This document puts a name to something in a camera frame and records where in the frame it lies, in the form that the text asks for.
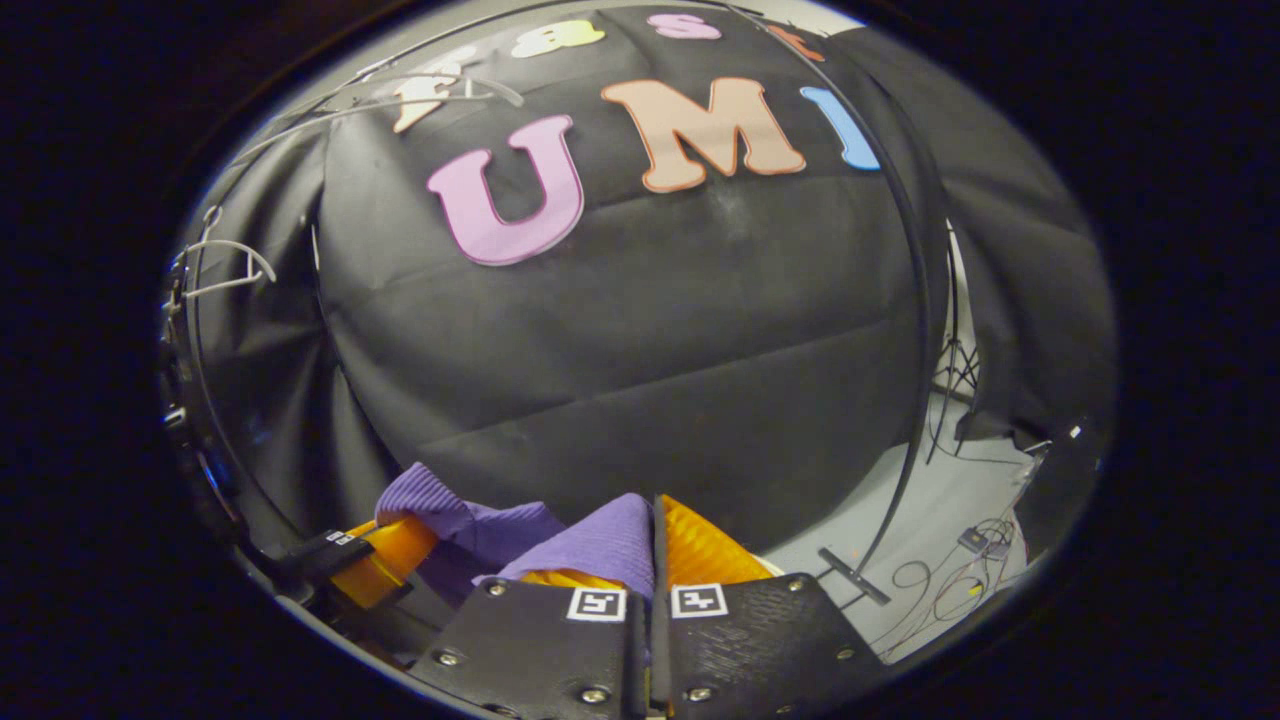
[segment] foam letter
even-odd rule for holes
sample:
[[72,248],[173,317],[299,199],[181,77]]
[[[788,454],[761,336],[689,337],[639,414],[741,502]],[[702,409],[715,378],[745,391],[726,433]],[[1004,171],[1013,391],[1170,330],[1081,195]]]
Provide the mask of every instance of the foam letter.
[[808,47],[805,47],[804,46],[804,38],[800,37],[799,35],[795,35],[792,32],[787,32],[787,31],[780,28],[778,26],[769,26],[769,31],[773,32],[773,35],[777,35],[778,37],[781,37],[782,40],[786,40],[788,45],[791,45],[792,47],[795,47],[796,50],[799,50],[801,55],[804,55],[805,58],[809,58],[814,63],[826,63],[827,61],[827,59],[823,58],[822,55],[819,55],[818,53],[814,53],[813,50],[809,50]]
[[516,47],[512,49],[511,56],[532,58],[561,47],[590,45],[602,37],[604,37],[604,32],[595,29],[591,20],[564,20],[521,35],[516,38]]
[[582,182],[564,143],[573,127],[568,115],[534,120],[511,133],[507,143],[529,151],[545,200],[532,215],[517,223],[498,217],[484,179],[493,159],[488,150],[474,150],[444,165],[426,181],[440,196],[444,215],[462,254],[480,265],[511,265],[550,250],[582,217]]
[[863,131],[858,129],[845,106],[840,104],[840,100],[836,100],[835,94],[829,90],[817,87],[801,87],[800,95],[817,104],[822,109],[822,114],[827,115],[827,122],[831,123],[831,127],[836,128],[836,135],[845,143],[845,151],[840,155],[845,163],[859,170],[879,169],[879,160],[872,152],[870,145],[867,145]]
[[678,40],[716,40],[721,36],[716,27],[698,15],[649,15],[649,24],[658,35]]
[[[458,76],[462,74],[462,63],[470,60],[475,54],[476,49],[471,45],[458,47],[442,58],[436,58],[421,72]],[[440,86],[453,85],[456,82],[458,82],[458,78],[452,77],[410,78],[407,82],[396,88],[396,95],[398,95],[401,100],[430,100],[433,97],[448,97],[449,91],[440,90]],[[392,129],[396,132],[404,132],[412,127],[413,123],[421,120],[439,106],[439,102],[413,102],[412,105],[401,105],[401,117],[396,120]]]
[[746,142],[751,172],[773,176],[804,169],[804,155],[787,142],[764,104],[764,87],[754,79],[717,78],[707,110],[655,79],[611,85],[600,96],[631,113],[649,152],[644,186],[653,192],[675,192],[707,179],[707,169],[685,155],[681,138],[726,176],[737,170],[739,135]]

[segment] purple cloth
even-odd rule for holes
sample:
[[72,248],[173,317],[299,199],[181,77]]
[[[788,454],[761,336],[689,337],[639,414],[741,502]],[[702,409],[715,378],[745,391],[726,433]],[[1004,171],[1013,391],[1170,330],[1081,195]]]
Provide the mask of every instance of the purple cloth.
[[652,600],[652,524],[649,503],[639,495],[623,495],[529,550],[498,577],[518,580],[535,570],[577,570],[617,580]]
[[507,510],[466,502],[421,462],[388,486],[374,516],[385,525],[404,512],[416,515],[443,541],[417,574],[454,606],[471,591],[472,578],[497,571],[564,529],[541,502]]

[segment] black fabric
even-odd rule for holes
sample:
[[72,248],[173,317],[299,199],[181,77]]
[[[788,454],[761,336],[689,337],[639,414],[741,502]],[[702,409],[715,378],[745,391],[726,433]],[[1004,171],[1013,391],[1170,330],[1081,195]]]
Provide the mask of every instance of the black fabric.
[[1108,281],[1048,160],[982,97],[884,33],[858,28],[828,44],[906,111],[946,188],[982,357],[960,432],[1044,438],[1089,415],[1108,433],[1119,378]]
[[[667,492],[763,550],[820,520],[900,439],[920,372],[919,288],[884,174],[841,160],[800,96],[824,85],[776,37],[696,10],[721,40],[667,38],[645,22],[666,10],[566,15],[607,37],[527,59],[509,49],[530,27],[495,35],[466,72],[513,87],[522,108],[444,104],[399,135],[397,109],[339,118],[274,146],[236,187],[215,234],[259,247],[280,282],[201,300],[210,395],[303,534],[366,520],[399,468],[422,461],[468,500],[541,500],[566,523],[623,492]],[[649,192],[641,138],[600,90],[657,78],[705,104],[718,77],[765,87],[805,169],[709,168],[696,188]],[[846,94],[902,176],[936,347],[941,188],[884,92]],[[581,222],[516,265],[471,263],[426,178],[489,149],[498,213],[535,211],[527,155],[506,141],[552,114],[573,118]],[[209,256],[202,286],[243,270],[242,255]]]

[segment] orange object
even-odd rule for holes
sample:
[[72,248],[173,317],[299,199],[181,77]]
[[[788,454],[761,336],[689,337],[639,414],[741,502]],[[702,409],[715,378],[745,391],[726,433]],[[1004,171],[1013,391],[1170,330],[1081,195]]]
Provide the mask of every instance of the orange object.
[[607,580],[604,578],[596,578],[595,575],[588,575],[586,573],[567,569],[535,570],[521,578],[521,580],[534,583],[535,585],[554,585],[558,588],[627,589],[625,584],[617,580]]
[[773,574],[724,530],[671,496],[662,496],[667,519],[667,589],[704,583],[748,583]]
[[374,546],[374,552],[342,569],[330,580],[356,605],[370,609],[404,585],[404,578],[435,550],[439,538],[413,515],[376,527],[370,520],[351,536]]

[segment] bolt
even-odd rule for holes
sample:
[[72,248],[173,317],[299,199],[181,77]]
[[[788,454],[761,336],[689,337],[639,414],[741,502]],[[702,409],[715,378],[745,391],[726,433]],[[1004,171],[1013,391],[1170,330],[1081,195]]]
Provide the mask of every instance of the bolt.
[[588,705],[600,705],[602,702],[609,700],[609,693],[602,691],[600,688],[588,688],[582,691],[582,694],[579,697],[581,697],[582,702]]

